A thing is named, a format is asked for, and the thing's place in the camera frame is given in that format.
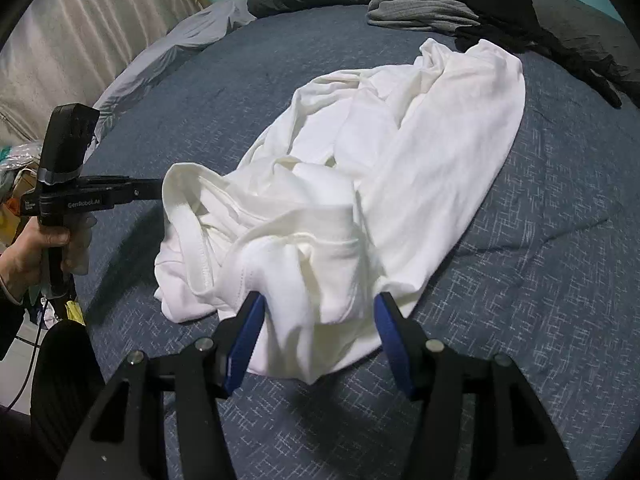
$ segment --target black clothing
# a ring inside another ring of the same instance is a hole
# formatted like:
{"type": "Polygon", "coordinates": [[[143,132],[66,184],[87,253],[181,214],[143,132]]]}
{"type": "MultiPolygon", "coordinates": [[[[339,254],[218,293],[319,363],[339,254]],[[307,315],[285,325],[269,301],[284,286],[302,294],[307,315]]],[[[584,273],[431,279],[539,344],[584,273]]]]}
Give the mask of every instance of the black clothing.
{"type": "Polygon", "coordinates": [[[20,330],[24,319],[24,307],[14,304],[0,288],[0,361],[20,330]]]}
{"type": "Polygon", "coordinates": [[[51,327],[33,373],[31,429],[56,466],[103,388],[84,326],[65,319],[51,327]]]}
{"type": "Polygon", "coordinates": [[[457,1],[466,4],[478,15],[480,21],[480,25],[456,29],[458,49],[464,52],[484,38],[510,52],[524,52],[527,49],[536,51],[587,83],[613,107],[622,106],[620,98],[607,80],[592,72],[595,63],[587,62],[575,52],[563,47],[558,38],[540,27],[531,0],[457,1]]]}
{"type": "Polygon", "coordinates": [[[54,480],[103,387],[84,326],[69,320],[53,326],[35,365],[31,416],[0,407],[0,478],[54,480]]]}

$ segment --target blue gripper pad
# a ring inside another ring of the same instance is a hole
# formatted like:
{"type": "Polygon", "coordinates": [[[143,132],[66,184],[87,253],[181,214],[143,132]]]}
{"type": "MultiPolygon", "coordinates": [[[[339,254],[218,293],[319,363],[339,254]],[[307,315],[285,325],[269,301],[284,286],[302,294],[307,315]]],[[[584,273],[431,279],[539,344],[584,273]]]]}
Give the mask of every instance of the blue gripper pad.
{"type": "Polygon", "coordinates": [[[226,356],[226,375],[223,388],[229,395],[242,384],[249,359],[254,352],[255,342],[264,322],[266,304],[263,295],[252,292],[242,305],[238,316],[234,318],[241,322],[241,326],[226,356]]]}
{"type": "Polygon", "coordinates": [[[375,297],[373,316],[396,386],[411,399],[416,388],[411,377],[409,352],[399,329],[399,324],[405,320],[391,294],[382,292],[375,297]]]}

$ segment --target white t-shirt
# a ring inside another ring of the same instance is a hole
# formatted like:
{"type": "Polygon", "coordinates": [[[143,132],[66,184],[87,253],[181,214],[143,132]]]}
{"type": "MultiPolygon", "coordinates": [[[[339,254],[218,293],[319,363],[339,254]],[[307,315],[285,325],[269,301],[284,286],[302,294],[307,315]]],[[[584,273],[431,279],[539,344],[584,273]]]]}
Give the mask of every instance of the white t-shirt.
{"type": "Polygon", "coordinates": [[[520,60],[488,41],[420,52],[313,79],[226,176],[169,169],[156,258],[168,319],[232,317],[258,290],[249,371],[313,383],[380,345],[376,294],[409,315],[502,167],[525,97],[520,60]]]}

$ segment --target cable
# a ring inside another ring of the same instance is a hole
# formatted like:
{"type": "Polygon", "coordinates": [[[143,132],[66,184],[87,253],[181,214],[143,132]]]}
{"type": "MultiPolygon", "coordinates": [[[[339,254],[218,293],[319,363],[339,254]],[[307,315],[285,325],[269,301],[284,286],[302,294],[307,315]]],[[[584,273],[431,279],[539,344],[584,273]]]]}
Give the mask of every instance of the cable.
{"type": "Polygon", "coordinates": [[[40,318],[40,323],[38,324],[38,333],[36,334],[36,342],[33,345],[33,352],[31,353],[31,362],[29,363],[29,369],[27,370],[27,376],[24,378],[24,382],[22,383],[22,387],[20,388],[20,391],[18,392],[18,394],[15,396],[15,399],[11,401],[11,404],[9,404],[5,409],[3,413],[9,413],[9,411],[11,411],[11,408],[15,406],[15,403],[18,402],[18,400],[20,400],[20,397],[22,396],[22,393],[24,392],[24,389],[27,387],[27,383],[29,382],[29,377],[31,375],[31,369],[33,368],[33,362],[36,360],[36,351],[38,350],[38,340],[40,339],[40,332],[42,331],[42,325],[44,324],[44,309],[45,307],[42,307],[42,318],[40,318]]]}
{"type": "Polygon", "coordinates": [[[15,339],[17,339],[18,341],[22,341],[23,343],[26,343],[29,346],[36,346],[37,348],[40,348],[40,345],[36,345],[36,343],[32,343],[31,341],[29,341],[28,339],[25,339],[23,337],[20,337],[19,335],[17,335],[15,337],[15,339]]]}

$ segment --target blue bedspread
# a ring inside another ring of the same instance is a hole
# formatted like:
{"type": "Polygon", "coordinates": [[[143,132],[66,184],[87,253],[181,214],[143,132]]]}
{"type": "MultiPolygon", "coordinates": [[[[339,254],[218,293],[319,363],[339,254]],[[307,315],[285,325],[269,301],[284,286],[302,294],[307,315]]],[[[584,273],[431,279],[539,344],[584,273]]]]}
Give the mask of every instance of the blue bedspread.
{"type": "MultiPolygon", "coordinates": [[[[426,35],[370,27],[365,13],[305,10],[227,36],[128,112],[85,174],[160,177],[179,161],[228,173],[311,78],[413,62],[426,35]]],[[[457,351],[509,353],[580,478],[600,480],[640,423],[640,112],[626,96],[614,110],[537,54],[521,59],[527,98],[513,149],[415,318],[457,351]]],[[[214,317],[179,326],[152,297],[161,205],[97,216],[92,270],[78,290],[104,374],[133,348],[156,356],[209,334],[214,317]]],[[[167,410],[170,476],[179,478],[167,410]]],[[[377,352],[313,386],[247,376],[220,412],[238,478],[397,479],[418,406],[395,390],[377,352]]]]}

